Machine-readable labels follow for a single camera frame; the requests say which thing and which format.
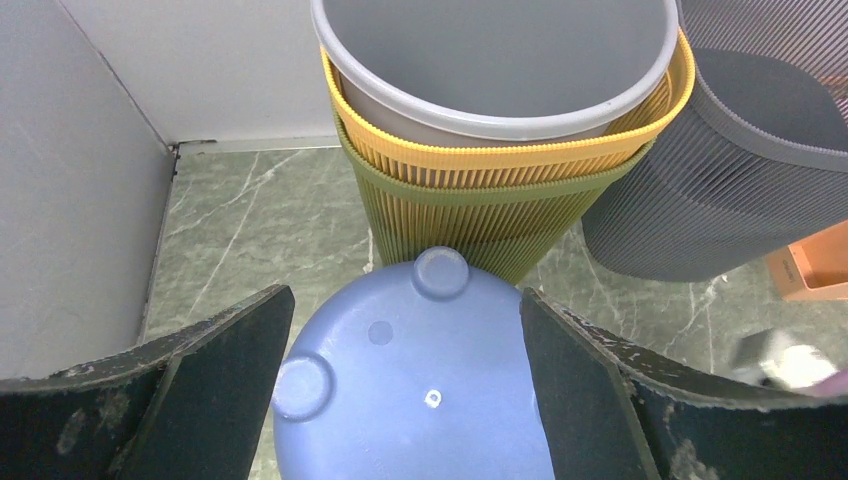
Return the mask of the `blue plastic bin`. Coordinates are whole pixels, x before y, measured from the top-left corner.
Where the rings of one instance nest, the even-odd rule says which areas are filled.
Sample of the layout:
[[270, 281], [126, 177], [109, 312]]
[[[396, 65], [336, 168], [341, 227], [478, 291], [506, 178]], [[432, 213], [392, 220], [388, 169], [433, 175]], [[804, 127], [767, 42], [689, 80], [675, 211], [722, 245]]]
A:
[[512, 284], [433, 247], [306, 322], [272, 394], [285, 479], [550, 479]]

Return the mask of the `dark grey mesh bin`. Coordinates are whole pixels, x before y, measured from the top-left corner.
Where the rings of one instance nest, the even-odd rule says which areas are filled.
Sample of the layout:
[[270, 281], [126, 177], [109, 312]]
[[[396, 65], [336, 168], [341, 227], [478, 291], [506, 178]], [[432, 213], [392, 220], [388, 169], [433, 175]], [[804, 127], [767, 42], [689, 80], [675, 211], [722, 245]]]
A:
[[847, 5], [682, 1], [696, 78], [582, 219], [606, 269], [701, 282], [847, 217]]

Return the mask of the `light grey plastic bin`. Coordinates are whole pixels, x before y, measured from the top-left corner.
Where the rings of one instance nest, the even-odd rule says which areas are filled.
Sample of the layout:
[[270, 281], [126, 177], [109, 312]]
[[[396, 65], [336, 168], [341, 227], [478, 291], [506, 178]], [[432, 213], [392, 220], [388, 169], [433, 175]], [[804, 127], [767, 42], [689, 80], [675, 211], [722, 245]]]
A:
[[323, 0], [314, 29], [368, 123], [436, 146], [600, 135], [660, 83], [668, 0]]

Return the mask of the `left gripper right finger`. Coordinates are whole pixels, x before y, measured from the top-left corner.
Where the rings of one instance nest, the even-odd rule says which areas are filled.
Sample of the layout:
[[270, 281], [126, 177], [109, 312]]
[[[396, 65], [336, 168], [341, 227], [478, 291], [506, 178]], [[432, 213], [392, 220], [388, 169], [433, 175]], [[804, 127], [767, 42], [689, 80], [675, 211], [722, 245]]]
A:
[[558, 479], [843, 479], [847, 400], [690, 368], [547, 300], [521, 321]]

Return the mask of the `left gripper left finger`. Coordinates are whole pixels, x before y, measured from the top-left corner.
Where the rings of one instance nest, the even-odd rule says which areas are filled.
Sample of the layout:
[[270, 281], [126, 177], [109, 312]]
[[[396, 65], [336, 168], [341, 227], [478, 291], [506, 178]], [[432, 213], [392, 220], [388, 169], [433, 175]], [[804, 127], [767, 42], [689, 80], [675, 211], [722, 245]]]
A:
[[2, 477], [247, 478], [294, 308], [275, 284], [119, 354], [3, 380]]

